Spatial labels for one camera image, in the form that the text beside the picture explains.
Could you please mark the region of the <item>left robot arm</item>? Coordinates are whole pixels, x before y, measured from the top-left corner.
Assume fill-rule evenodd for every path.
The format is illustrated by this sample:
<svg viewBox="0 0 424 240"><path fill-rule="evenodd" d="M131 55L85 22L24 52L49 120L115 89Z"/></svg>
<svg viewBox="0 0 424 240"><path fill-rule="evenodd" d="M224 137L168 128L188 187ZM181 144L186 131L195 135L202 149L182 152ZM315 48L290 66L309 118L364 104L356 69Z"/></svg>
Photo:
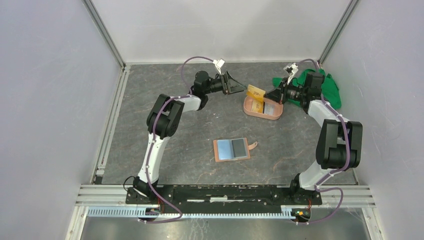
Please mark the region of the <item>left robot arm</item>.
<svg viewBox="0 0 424 240"><path fill-rule="evenodd" d="M231 95L247 90L247 86L234 79L228 71L215 77L202 70L195 74L189 93L181 96L160 94L147 119L148 144L142 167L133 180L133 188L145 204L157 198L155 189L166 145L176 133L183 113L202 110L208 102L208 94L222 92Z"/></svg>

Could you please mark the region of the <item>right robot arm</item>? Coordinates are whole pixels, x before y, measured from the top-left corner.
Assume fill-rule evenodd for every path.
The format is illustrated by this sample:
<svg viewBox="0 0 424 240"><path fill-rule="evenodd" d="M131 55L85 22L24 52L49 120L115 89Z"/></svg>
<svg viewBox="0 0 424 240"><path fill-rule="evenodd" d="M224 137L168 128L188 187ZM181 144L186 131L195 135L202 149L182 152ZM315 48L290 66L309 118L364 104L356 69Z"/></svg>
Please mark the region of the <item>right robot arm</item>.
<svg viewBox="0 0 424 240"><path fill-rule="evenodd" d="M363 125L345 119L331 106L322 92L324 82L323 74L312 71L306 74L302 85L295 86L286 77L278 87L264 94L265 99L279 104L288 100L299 102L304 112L321 127L315 161L290 183L288 196L295 204L302 204L309 194L319 193L328 179L356 168L361 160Z"/></svg>

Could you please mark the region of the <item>tan leather card holder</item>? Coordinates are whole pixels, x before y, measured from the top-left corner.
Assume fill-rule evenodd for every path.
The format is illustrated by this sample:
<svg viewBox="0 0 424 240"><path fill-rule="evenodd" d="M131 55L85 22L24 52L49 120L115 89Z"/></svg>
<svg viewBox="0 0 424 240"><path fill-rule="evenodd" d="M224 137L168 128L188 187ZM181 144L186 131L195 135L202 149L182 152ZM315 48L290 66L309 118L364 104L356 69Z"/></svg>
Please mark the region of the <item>tan leather card holder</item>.
<svg viewBox="0 0 424 240"><path fill-rule="evenodd" d="M257 141L249 144L246 137L214 140L213 150L215 161L219 163L248 160L251 158L250 151L257 145Z"/></svg>

